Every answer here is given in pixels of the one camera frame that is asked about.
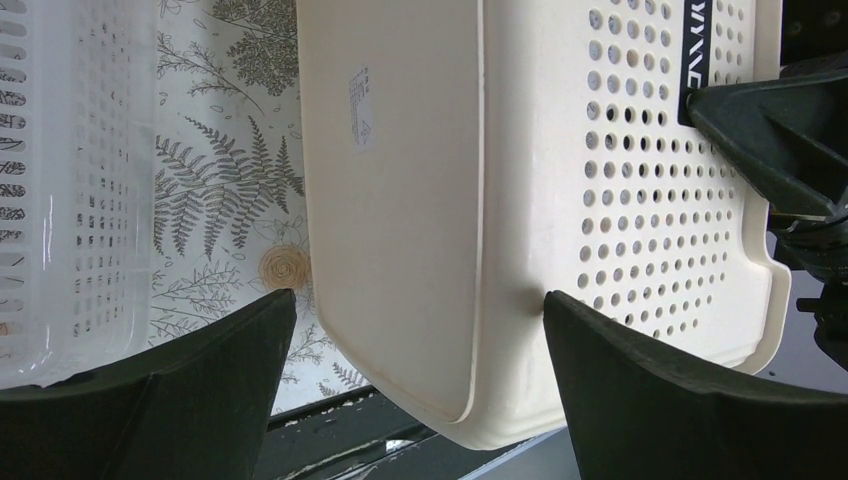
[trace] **plastic basket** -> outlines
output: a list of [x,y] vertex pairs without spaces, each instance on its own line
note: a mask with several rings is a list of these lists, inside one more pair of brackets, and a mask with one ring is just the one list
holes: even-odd
[[0,387],[146,339],[154,13],[0,1]]
[[777,76],[779,8],[301,2],[313,274],[339,349],[479,449],[564,424],[549,290],[763,368],[790,286],[767,203],[678,114],[686,85]]

